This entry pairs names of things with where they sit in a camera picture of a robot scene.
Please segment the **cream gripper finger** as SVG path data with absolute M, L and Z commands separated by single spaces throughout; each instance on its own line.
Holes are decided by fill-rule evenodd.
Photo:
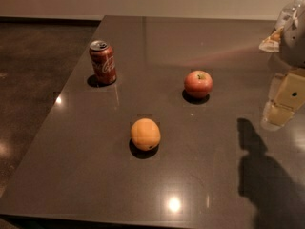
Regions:
M 259 44 L 259 49 L 264 52 L 279 52 L 282 32 L 283 32 L 283 27 L 280 27 L 277 30 L 275 30 L 270 36 L 265 38 Z
M 276 73 L 271 82 L 261 125 L 268 131 L 284 127 L 305 104 L 305 70 L 294 68 Z

